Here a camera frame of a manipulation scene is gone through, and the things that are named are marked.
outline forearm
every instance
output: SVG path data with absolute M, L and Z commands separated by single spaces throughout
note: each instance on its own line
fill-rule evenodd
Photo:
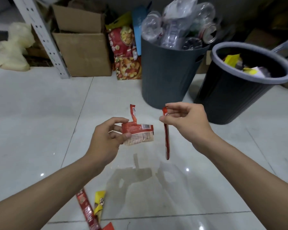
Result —
M 0 229 L 41 229 L 102 169 L 98 163 L 81 158 L 1 201 Z
M 202 152 L 268 229 L 288 229 L 288 183 L 216 136 Z

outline glossy floor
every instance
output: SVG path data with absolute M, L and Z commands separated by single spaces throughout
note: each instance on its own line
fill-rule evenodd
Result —
M 191 102 L 196 75 L 184 101 Z M 61 80 L 53 68 L 0 69 L 0 200 L 83 156 L 94 127 L 112 116 L 154 125 L 155 140 L 121 146 L 85 189 L 106 190 L 102 225 L 118 229 L 264 229 L 220 172 L 170 127 L 165 159 L 161 111 L 141 96 L 141 81 L 112 77 Z M 213 130 L 288 182 L 288 90 L 277 86 L 228 125 Z M 44 229 L 88 229 L 72 198 Z

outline white metal shelf leg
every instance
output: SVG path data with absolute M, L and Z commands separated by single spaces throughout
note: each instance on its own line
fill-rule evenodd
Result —
M 69 78 L 69 72 L 61 57 L 61 54 L 56 47 L 54 39 L 46 27 L 45 21 L 40 14 L 40 11 L 35 3 L 35 0 L 14 0 L 17 3 L 18 10 L 25 21 L 31 23 L 34 27 L 38 38 L 43 44 L 52 64 L 57 68 L 61 78 Z

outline black trash can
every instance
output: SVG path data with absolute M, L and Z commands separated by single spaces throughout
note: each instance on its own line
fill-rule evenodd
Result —
M 227 55 L 234 54 L 240 54 L 250 68 L 267 68 L 271 77 L 251 76 L 223 62 Z M 274 85 L 288 81 L 288 60 L 258 46 L 222 42 L 213 47 L 211 59 L 211 65 L 194 101 L 203 104 L 211 123 L 230 123 Z
M 182 101 L 209 46 L 190 51 L 162 48 L 142 39 L 142 96 L 150 106 Z

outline red snack bag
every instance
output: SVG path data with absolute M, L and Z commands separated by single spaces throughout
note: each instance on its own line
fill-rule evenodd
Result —
M 112 225 L 112 222 L 108 223 L 104 228 L 103 230 L 114 230 L 114 227 Z
M 93 208 L 88 201 L 88 196 L 85 193 L 84 188 L 76 194 L 76 197 L 90 230 L 101 230 L 101 226 L 98 223 L 98 219 L 94 216 Z
M 139 56 L 136 60 L 134 57 L 116 57 L 115 70 L 117 80 L 141 79 L 141 57 Z
M 131 138 L 124 142 L 130 146 L 142 142 L 154 141 L 154 126 L 149 124 L 137 124 L 135 117 L 135 105 L 130 104 L 132 122 L 122 123 L 122 133 L 131 133 Z
M 134 33 L 131 27 L 119 27 L 111 30 L 108 34 L 114 57 L 133 57 Z
M 167 108 L 162 108 L 163 115 L 167 115 Z M 164 130 L 165 130 L 165 158 L 169 159 L 169 126 L 167 124 L 164 124 Z

